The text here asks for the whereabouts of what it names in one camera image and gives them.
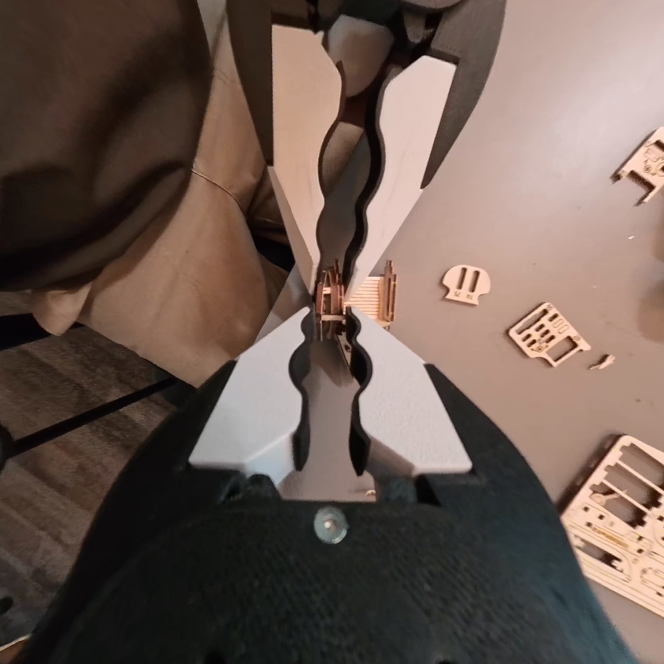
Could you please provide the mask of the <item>small notched wooden piece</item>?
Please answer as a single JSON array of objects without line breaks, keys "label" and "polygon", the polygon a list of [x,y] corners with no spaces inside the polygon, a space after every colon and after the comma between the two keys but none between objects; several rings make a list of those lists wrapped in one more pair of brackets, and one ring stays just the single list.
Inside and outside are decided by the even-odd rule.
[{"label": "small notched wooden piece", "polygon": [[663,190],[663,126],[644,138],[610,177],[612,183],[625,178],[643,188],[634,206],[648,203]]}]

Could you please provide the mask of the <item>rounded two-slot wooden piece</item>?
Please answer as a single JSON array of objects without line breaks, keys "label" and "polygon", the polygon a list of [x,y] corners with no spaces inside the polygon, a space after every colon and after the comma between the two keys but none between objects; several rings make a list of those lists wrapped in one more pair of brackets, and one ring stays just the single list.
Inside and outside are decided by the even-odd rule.
[{"label": "rounded two-slot wooden piece", "polygon": [[458,264],[444,273],[441,286],[445,289],[443,300],[477,305],[479,298],[490,292],[491,278],[482,268]]}]

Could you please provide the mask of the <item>wooden puzzle sheet rectangular cutouts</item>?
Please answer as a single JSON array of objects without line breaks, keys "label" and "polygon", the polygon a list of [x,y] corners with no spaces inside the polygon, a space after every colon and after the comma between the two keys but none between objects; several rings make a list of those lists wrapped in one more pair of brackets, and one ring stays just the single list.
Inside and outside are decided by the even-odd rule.
[{"label": "wooden puzzle sheet rectangular cutouts", "polygon": [[663,616],[663,453],[618,436],[570,489],[560,519],[585,576]]}]

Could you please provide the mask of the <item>black chair base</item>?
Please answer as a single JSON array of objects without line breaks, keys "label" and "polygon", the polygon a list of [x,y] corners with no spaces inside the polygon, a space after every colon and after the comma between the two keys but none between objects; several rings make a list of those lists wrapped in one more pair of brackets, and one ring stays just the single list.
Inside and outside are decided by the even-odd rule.
[{"label": "black chair base", "polygon": [[[39,326],[30,313],[1,316],[1,351],[34,343],[49,336],[50,333]],[[159,370],[156,376],[158,378],[157,382],[151,385],[18,439],[15,439],[4,426],[1,426],[1,470],[4,470],[8,460],[18,455],[29,452],[110,414],[119,412],[146,398],[166,393],[168,402],[178,406],[195,392],[193,386],[163,370]]]}]

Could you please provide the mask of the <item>small wooden model assembly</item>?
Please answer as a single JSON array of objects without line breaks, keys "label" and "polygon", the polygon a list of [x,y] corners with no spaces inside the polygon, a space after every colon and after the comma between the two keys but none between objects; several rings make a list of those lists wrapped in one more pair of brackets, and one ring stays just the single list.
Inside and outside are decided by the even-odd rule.
[{"label": "small wooden model assembly", "polygon": [[346,299],[337,261],[321,273],[315,290],[315,335],[318,341],[334,340],[347,366],[352,348],[346,336],[349,308],[357,309],[389,330],[395,316],[397,275],[393,262],[387,260],[384,272],[365,279],[353,297]]}]

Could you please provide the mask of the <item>small slotted wooden piece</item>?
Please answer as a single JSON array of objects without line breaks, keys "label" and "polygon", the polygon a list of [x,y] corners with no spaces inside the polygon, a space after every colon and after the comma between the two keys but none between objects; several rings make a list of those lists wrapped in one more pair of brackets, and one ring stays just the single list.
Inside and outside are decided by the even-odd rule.
[{"label": "small slotted wooden piece", "polygon": [[507,329],[506,335],[529,359],[542,359],[557,368],[592,347],[569,319],[550,302],[543,302]]}]

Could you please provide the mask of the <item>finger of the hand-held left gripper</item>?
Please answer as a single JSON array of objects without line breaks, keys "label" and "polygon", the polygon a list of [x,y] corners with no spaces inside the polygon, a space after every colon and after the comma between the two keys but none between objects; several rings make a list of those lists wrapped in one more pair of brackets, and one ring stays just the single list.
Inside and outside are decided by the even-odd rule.
[{"label": "finger of the hand-held left gripper", "polygon": [[366,235],[347,278],[347,294],[355,294],[370,275],[426,187],[426,167],[456,70],[451,62],[421,56],[390,75],[380,92],[378,183],[362,213]]},{"label": "finger of the hand-held left gripper", "polygon": [[310,30],[273,25],[273,157],[268,174],[304,284],[315,284],[325,206],[321,152],[338,121],[343,77]]}]

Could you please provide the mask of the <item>person's beige trousers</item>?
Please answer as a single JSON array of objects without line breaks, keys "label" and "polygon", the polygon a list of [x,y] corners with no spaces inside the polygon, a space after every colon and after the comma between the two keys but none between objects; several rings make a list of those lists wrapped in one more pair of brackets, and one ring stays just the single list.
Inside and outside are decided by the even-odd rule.
[{"label": "person's beige trousers", "polygon": [[230,46],[198,1],[1,2],[1,291],[195,386],[285,277],[248,224],[267,174]]}]

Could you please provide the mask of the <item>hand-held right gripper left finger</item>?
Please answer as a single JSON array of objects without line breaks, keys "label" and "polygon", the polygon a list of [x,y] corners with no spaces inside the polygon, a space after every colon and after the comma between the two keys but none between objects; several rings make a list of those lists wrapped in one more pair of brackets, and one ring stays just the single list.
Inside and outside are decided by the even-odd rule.
[{"label": "hand-held right gripper left finger", "polygon": [[268,476],[275,485],[304,468],[311,427],[303,381],[311,370],[314,322],[311,307],[302,307],[239,356],[191,466]]}]

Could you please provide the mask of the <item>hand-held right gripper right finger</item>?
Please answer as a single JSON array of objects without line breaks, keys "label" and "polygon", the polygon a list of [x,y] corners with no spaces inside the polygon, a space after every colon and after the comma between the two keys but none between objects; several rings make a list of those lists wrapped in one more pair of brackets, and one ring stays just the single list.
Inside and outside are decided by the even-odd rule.
[{"label": "hand-held right gripper right finger", "polygon": [[416,353],[361,310],[347,313],[350,371],[359,389],[351,406],[349,452],[380,499],[395,480],[465,475],[472,461],[430,370]]}]

